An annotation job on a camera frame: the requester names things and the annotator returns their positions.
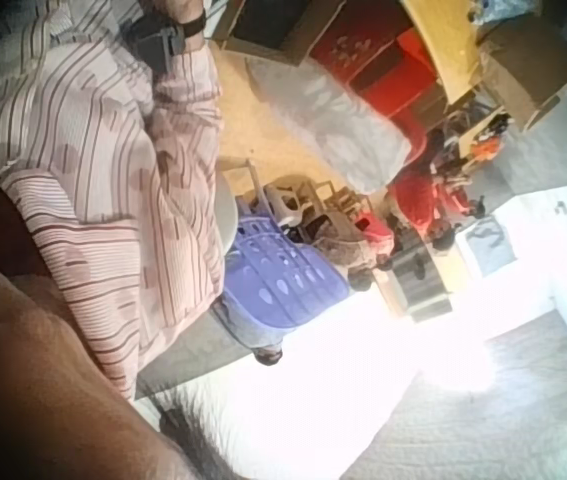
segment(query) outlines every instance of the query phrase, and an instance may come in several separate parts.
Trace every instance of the skin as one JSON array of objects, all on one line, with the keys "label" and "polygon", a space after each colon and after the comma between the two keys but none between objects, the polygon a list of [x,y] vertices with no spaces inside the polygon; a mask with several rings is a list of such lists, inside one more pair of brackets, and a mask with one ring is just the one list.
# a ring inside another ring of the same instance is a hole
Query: skin
[{"label": "skin", "polygon": [[0,458],[9,460],[0,477],[194,478],[99,371],[63,311],[50,280],[0,274]]}]

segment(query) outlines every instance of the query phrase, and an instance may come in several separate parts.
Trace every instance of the hair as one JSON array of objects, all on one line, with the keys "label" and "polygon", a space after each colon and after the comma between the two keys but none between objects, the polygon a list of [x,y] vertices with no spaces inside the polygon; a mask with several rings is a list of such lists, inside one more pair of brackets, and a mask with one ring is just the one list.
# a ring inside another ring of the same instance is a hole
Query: hair
[{"label": "hair", "polygon": [[[197,480],[243,479],[234,473],[221,455],[221,449],[212,441],[200,406],[174,393],[174,389],[149,389],[144,385],[143,391],[149,393],[147,398],[160,415],[159,430],[176,446]],[[155,395],[159,391],[167,394],[163,402]]]},{"label": "hair", "polygon": [[476,218],[477,220],[481,220],[482,218],[485,218],[486,210],[485,210],[485,204],[483,203],[484,198],[485,197],[481,195],[481,198],[478,199],[476,206],[472,209],[472,213],[470,213],[470,215]]},{"label": "hair", "polygon": [[269,352],[257,348],[254,351],[254,358],[256,358],[256,361],[259,362],[261,365],[265,365],[266,367],[271,367],[279,363],[279,360],[283,358],[283,350],[278,352]]},{"label": "hair", "polygon": [[384,262],[378,263],[376,265],[376,268],[378,268],[382,272],[391,271],[392,268],[394,268],[394,261],[392,260],[392,257],[387,257],[387,259]]},{"label": "hair", "polygon": [[350,287],[357,292],[367,292],[372,286],[373,279],[374,275],[369,268],[354,271],[350,269],[347,272],[347,281],[350,283]]},{"label": "hair", "polygon": [[450,228],[448,228],[443,235],[432,240],[432,247],[434,250],[438,250],[439,252],[447,252],[454,245],[455,239],[456,231],[454,230],[454,227],[450,225]]}]

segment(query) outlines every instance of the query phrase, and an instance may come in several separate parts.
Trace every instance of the purple plastic basket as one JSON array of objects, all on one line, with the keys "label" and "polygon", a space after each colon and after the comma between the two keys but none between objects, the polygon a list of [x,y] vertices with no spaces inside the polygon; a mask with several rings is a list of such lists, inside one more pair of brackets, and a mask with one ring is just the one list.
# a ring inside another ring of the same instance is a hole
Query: purple plastic basket
[{"label": "purple plastic basket", "polygon": [[269,216],[239,218],[225,262],[225,295],[241,315],[268,327],[298,327],[349,295],[317,250],[292,243]]}]

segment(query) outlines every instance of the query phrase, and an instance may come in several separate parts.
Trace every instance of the striped shirt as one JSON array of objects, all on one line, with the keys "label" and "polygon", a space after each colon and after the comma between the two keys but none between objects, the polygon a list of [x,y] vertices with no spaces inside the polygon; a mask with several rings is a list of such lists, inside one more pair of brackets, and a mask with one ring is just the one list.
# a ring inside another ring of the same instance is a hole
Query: striped shirt
[{"label": "striped shirt", "polygon": [[216,69],[205,47],[152,78],[117,37],[135,0],[31,3],[0,24],[0,189],[132,397],[222,290]]}]

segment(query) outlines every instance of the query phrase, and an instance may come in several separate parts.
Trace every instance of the cardboard box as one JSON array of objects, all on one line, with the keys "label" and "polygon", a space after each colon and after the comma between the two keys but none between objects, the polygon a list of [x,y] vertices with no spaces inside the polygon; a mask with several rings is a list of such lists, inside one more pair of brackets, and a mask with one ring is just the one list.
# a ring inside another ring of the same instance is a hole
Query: cardboard box
[{"label": "cardboard box", "polygon": [[533,15],[508,19],[479,44],[482,80],[526,131],[567,95],[567,40]]},{"label": "cardboard box", "polygon": [[[223,50],[291,65],[299,65],[307,57],[345,3],[345,0],[306,0],[307,6],[298,21],[290,28],[280,46],[273,48],[238,38],[234,34],[241,14],[251,1],[254,0],[229,0],[213,39]],[[273,19],[276,19],[276,15],[264,16],[260,27],[266,27],[267,22]]]}]

